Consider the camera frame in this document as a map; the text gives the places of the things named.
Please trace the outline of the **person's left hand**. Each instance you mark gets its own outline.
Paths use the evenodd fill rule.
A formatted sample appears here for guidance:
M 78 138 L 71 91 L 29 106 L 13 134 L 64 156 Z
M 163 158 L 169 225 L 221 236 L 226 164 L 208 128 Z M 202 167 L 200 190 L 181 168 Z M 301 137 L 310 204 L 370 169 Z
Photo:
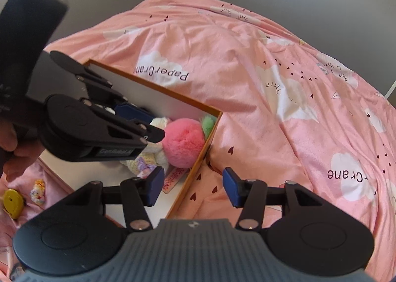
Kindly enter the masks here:
M 45 150 L 38 140 L 18 143 L 14 126 L 5 119 L 1 119 L 1 148 L 11 152 L 11 158 L 3 166 L 3 172 L 9 182 L 23 175 Z

